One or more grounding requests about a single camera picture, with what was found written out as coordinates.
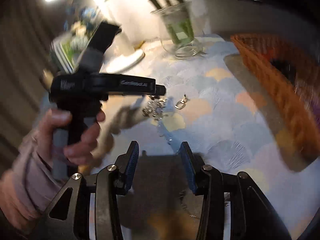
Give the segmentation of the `person's left hand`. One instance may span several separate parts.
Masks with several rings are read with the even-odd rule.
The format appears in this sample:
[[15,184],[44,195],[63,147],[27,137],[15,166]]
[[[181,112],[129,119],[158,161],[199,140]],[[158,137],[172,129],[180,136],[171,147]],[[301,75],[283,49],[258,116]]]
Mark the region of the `person's left hand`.
[[[53,165],[51,154],[53,133],[57,128],[66,126],[71,120],[70,112],[50,109],[38,125],[37,153],[50,167]],[[100,111],[94,124],[82,133],[80,141],[63,148],[63,154],[72,164],[79,166],[92,162],[91,152],[97,147],[97,138],[100,134],[99,122],[104,120],[105,113]]]

